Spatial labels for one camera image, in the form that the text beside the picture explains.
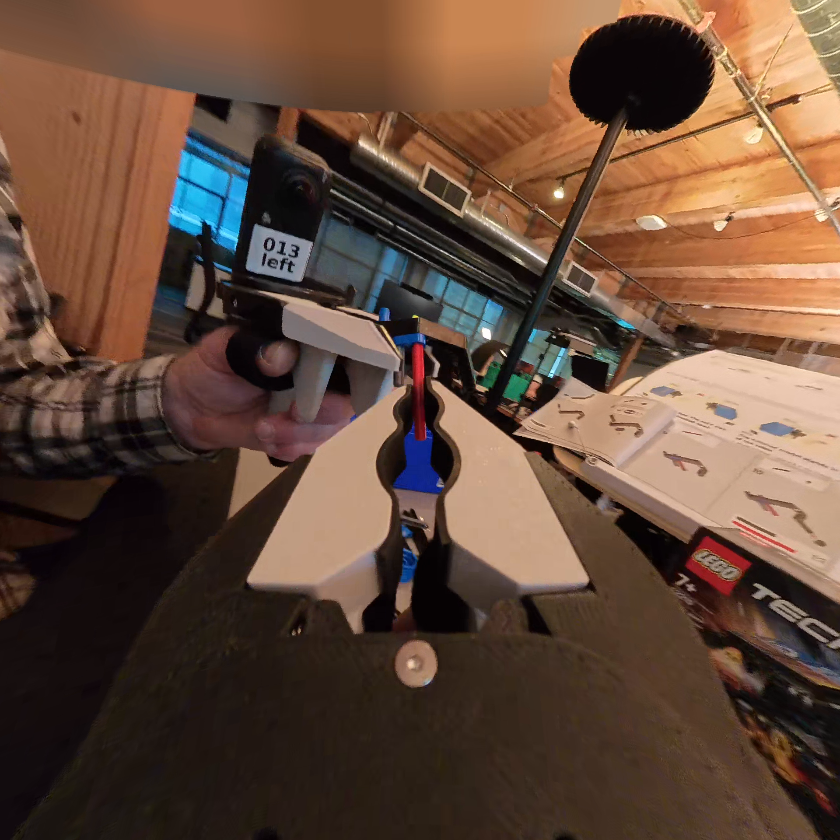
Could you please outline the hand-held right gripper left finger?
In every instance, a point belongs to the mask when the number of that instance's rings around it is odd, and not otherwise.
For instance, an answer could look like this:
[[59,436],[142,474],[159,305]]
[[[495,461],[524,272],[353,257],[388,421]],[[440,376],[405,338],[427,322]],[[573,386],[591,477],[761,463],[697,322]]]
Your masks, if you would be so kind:
[[321,445],[248,574],[249,588],[338,603],[352,630],[381,591],[375,552],[392,527],[376,457],[397,430],[402,386]]

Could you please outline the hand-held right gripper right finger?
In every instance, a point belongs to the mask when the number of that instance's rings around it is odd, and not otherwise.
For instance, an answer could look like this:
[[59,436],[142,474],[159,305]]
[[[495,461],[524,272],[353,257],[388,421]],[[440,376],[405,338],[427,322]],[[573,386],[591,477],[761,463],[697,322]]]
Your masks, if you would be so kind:
[[416,567],[418,631],[469,633],[500,602],[582,592],[590,576],[528,453],[437,382],[426,389],[433,467],[444,479]]

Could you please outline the printed toy truck box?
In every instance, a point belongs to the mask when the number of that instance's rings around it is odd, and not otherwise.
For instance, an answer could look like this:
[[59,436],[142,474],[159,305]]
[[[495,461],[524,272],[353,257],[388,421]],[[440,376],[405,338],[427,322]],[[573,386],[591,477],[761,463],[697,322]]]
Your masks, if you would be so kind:
[[839,830],[838,588],[699,528],[668,571],[753,747],[821,838]]

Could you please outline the instruction booklet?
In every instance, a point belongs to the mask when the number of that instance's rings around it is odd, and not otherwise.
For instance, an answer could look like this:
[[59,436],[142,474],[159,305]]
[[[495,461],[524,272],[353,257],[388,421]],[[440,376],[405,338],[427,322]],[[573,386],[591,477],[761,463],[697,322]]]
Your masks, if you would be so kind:
[[736,529],[838,582],[836,375],[714,350],[621,394],[567,384],[516,435],[663,528]]

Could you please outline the silver air duct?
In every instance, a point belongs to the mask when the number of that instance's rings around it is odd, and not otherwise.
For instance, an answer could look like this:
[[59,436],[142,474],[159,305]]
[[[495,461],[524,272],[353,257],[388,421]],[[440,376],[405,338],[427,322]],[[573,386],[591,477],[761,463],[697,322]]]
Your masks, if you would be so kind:
[[[396,151],[381,145],[370,135],[362,134],[351,146],[352,162],[384,182],[392,185],[419,202],[434,206],[437,213],[457,224],[470,235],[484,242],[496,251],[510,258],[531,273],[540,276],[549,263],[550,252],[528,237],[519,234],[508,225],[508,218],[503,213],[488,212],[485,205],[473,197],[465,215],[459,218],[440,205],[433,203],[417,190],[417,183],[424,165],[410,162]],[[641,333],[645,338],[666,347],[676,349],[675,338],[664,332],[651,318],[631,309],[618,297],[608,294],[598,280],[598,287],[591,297],[583,297],[576,290],[566,286],[562,280],[562,270],[566,259],[558,271],[554,287],[557,291],[575,299],[591,310],[613,320],[619,326]]]

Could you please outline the red axle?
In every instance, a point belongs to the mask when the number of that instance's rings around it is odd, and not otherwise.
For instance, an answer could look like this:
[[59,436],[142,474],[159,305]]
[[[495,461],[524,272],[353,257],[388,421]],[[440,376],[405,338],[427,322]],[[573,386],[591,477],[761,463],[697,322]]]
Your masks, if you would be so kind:
[[427,427],[425,418],[425,342],[412,345],[412,407],[413,434],[418,443],[425,441]]

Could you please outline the person's left forearm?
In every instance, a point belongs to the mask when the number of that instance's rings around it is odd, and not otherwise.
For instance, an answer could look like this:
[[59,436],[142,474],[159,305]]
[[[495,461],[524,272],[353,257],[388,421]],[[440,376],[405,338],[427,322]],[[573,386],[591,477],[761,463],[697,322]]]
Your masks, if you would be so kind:
[[113,363],[10,363],[1,377],[3,476],[88,479],[215,455],[184,445],[167,423],[165,375],[172,355]]

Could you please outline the black angled beam assembly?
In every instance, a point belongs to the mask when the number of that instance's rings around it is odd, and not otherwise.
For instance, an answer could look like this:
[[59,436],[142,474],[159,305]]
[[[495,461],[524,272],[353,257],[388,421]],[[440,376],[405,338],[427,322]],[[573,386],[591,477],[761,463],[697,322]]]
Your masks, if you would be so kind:
[[383,327],[387,337],[394,343],[399,359],[396,373],[393,374],[394,386],[404,385],[406,376],[412,377],[412,373],[406,373],[413,362],[412,352],[415,345],[419,345],[425,357],[425,376],[433,379],[438,378],[440,362],[434,350],[430,349],[433,340],[433,333],[439,324],[429,318],[422,318],[414,315],[410,318],[395,319],[394,312],[388,307],[381,307],[376,312],[378,321]]

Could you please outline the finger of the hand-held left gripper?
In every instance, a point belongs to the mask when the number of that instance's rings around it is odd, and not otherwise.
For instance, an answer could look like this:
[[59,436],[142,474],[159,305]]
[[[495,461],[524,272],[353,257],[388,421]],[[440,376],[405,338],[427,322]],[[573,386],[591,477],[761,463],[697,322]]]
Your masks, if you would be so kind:
[[394,371],[357,360],[345,361],[354,412],[366,412],[394,388]]
[[397,371],[396,347],[369,313],[330,309],[308,301],[287,301],[281,329],[299,349],[292,387],[281,391],[280,410],[294,406],[298,418],[311,424],[317,418],[329,380],[337,365],[354,360]]

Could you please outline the black round-head pole lamp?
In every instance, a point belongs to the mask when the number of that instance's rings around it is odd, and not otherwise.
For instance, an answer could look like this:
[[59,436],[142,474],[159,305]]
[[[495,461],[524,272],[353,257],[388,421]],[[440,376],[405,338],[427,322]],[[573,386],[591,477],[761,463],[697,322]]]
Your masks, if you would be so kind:
[[714,75],[706,42],[672,17],[621,17],[598,28],[578,49],[570,94],[581,114],[605,131],[486,398],[487,417],[496,411],[522,357],[621,134],[662,133],[688,120],[706,100]]

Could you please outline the black monitor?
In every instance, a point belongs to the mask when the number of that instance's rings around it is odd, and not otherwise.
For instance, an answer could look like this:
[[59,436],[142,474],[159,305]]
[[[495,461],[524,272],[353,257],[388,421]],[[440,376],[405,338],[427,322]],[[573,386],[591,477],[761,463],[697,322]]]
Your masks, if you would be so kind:
[[430,295],[404,283],[385,280],[381,286],[374,313],[388,311],[389,321],[403,321],[414,317],[437,323],[443,305]]

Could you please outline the person's left hand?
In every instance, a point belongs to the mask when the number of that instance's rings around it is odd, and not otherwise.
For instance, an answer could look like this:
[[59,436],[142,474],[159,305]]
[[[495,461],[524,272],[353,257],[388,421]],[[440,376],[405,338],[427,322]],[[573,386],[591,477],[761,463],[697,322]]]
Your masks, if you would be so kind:
[[301,419],[295,403],[284,413],[271,413],[271,394],[228,365],[226,348],[236,332],[231,325],[208,334],[165,373],[163,416],[183,446],[196,451],[248,448],[290,463],[312,455],[350,423],[350,398],[333,392],[325,393],[312,423]]

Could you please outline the silver flexible duct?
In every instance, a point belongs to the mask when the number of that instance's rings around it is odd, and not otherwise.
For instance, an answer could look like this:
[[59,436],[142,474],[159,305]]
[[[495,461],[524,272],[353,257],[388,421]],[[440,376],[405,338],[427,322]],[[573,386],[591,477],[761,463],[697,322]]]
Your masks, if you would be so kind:
[[790,1],[830,81],[839,81],[839,1]]

